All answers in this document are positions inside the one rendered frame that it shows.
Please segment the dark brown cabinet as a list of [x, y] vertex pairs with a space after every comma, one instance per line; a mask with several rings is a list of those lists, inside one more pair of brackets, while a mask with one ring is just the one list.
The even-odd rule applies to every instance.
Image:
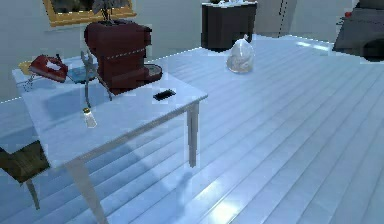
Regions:
[[223, 52], [244, 36], [251, 42], [257, 6], [257, 2], [234, 5], [203, 3], [201, 47]]

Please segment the dark grey sofa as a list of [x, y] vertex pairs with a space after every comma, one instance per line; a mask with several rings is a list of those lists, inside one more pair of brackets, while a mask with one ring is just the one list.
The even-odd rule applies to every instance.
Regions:
[[358, 0], [342, 20], [333, 51], [384, 61], [384, 0]]

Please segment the dark red coffee machine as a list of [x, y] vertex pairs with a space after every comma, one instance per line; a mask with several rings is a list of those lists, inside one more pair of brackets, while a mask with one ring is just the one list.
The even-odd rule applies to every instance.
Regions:
[[84, 31], [90, 52], [97, 58], [98, 74], [118, 95], [162, 78], [162, 68], [150, 73], [144, 64], [152, 29], [130, 20], [92, 22]]

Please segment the gold framed picture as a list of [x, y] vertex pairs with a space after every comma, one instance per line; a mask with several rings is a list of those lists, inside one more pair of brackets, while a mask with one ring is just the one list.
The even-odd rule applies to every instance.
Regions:
[[[75, 25], [102, 21], [104, 19], [101, 11], [94, 14], [91, 9], [77, 5], [82, 1], [91, 0], [42, 0], [50, 26]], [[112, 19], [136, 16], [136, 12], [132, 9], [132, 0], [125, 1], [127, 1], [127, 6], [107, 10]]]

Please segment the black phone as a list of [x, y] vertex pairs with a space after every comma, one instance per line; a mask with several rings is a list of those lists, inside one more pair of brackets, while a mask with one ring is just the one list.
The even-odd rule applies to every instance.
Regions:
[[161, 100], [167, 99], [173, 95], [175, 95], [175, 92], [171, 89], [168, 89], [168, 90], [165, 90], [165, 91], [162, 91], [162, 92], [155, 94], [153, 96], [153, 98], [157, 101], [161, 101]]

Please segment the brown wooden chair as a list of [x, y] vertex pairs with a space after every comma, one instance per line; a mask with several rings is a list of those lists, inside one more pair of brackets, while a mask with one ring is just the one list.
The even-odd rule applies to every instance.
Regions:
[[39, 140], [10, 154], [0, 147], [0, 168], [20, 185], [26, 184], [36, 210], [40, 209], [38, 195], [32, 179], [50, 168]]

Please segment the white table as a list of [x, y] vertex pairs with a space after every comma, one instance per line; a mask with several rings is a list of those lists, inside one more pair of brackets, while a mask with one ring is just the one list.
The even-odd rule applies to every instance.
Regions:
[[[153, 96], [171, 89], [175, 95], [157, 101]], [[187, 115], [189, 164], [196, 165], [199, 102], [203, 91], [164, 73], [151, 84], [109, 100], [97, 81], [89, 85], [94, 128], [85, 123], [84, 87], [68, 80], [37, 78], [20, 95], [25, 102], [44, 153], [53, 169], [64, 167], [84, 197], [98, 224], [109, 224], [90, 181], [85, 162], [182, 114]]]

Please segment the dark house plant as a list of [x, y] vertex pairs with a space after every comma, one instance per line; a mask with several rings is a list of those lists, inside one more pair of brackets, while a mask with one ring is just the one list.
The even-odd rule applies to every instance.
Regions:
[[105, 23], [113, 24], [114, 20], [111, 18], [113, 9], [129, 5], [129, 0], [94, 0], [92, 4], [92, 12], [94, 14], [101, 13]]

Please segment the red clothes iron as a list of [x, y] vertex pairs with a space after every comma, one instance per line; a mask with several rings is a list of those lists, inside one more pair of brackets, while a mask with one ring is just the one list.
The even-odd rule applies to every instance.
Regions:
[[29, 71], [53, 81], [64, 83], [67, 77], [68, 67], [60, 58], [39, 55], [29, 66]]

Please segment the glass salt shaker gold cap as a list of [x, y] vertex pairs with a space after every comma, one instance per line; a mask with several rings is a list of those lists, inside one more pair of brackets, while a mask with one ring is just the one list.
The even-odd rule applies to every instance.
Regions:
[[83, 109], [85, 122], [88, 128], [94, 128], [97, 125], [97, 122], [89, 108]]

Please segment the grey metal tongs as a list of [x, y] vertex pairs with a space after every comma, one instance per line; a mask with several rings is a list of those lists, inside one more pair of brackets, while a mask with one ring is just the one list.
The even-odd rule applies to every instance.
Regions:
[[109, 100], [112, 100], [112, 93], [109, 90], [106, 82], [99, 75], [97, 68], [93, 63], [93, 56], [92, 56], [91, 52], [90, 51], [87, 51], [87, 53], [81, 52], [81, 60], [84, 64], [84, 68], [85, 68], [85, 99], [86, 99], [87, 106], [91, 107], [91, 104], [89, 101], [90, 74], [93, 74], [98, 79], [98, 81], [106, 89], [106, 91], [108, 93]]

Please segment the clear plastic garbage bag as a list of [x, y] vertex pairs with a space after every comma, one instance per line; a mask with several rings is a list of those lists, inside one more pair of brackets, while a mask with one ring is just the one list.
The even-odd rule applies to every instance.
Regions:
[[253, 69], [254, 49], [248, 42], [248, 35], [235, 41], [227, 58], [227, 68], [234, 73], [247, 73]]

